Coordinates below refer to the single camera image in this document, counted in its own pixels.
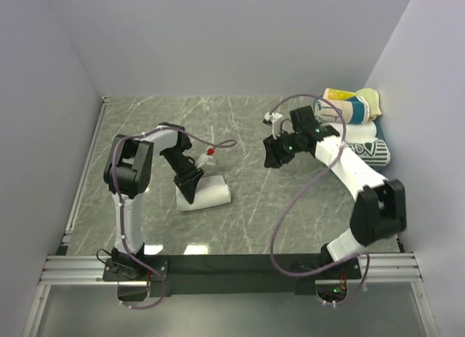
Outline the white terry towel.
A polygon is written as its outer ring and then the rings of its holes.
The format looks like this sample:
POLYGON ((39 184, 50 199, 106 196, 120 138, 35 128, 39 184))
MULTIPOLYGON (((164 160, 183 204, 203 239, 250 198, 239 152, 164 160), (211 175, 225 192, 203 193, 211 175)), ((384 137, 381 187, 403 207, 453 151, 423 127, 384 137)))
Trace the white terry towel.
POLYGON ((230 187, 222 175, 202 177, 196 187, 192 204, 188 203, 176 187, 177 210, 180 212, 197 211, 228 204, 232 201, 230 187))

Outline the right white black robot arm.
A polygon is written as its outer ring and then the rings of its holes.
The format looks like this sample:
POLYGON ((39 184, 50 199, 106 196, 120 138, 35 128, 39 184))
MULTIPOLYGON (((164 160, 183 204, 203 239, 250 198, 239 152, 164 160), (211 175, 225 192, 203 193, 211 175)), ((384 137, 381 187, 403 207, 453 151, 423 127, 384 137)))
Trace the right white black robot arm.
POLYGON ((389 180, 373 170, 343 139, 343 134, 331 125, 322 125, 312 108, 305 106, 290 112, 293 131, 281 131, 285 118, 279 113, 265 113, 263 122, 272 128, 265 138, 264 165, 279 169, 297 153, 309 153, 326 168, 323 177, 333 172, 349 190, 355 204, 349 227, 336 239, 325 244, 320 252, 320 266, 309 272, 278 271, 290 277, 306 277, 322 273, 338 277, 345 262, 359 256, 371 244, 403 232, 407 227, 405 187, 397 179, 389 180))

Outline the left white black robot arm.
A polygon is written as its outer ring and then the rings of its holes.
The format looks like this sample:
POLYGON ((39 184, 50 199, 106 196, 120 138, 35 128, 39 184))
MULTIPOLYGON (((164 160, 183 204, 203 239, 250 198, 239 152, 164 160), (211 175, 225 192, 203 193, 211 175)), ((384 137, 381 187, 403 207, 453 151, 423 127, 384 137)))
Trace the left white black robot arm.
POLYGON ((153 156, 166 159, 174 171, 174 184, 192 204, 204 172, 184 151, 192 147, 183 126, 161 123, 148 134, 113 139, 103 179, 116 207, 116 242, 108 268, 128 280, 138 280, 147 271, 141 229, 141 206, 152 174, 153 156))

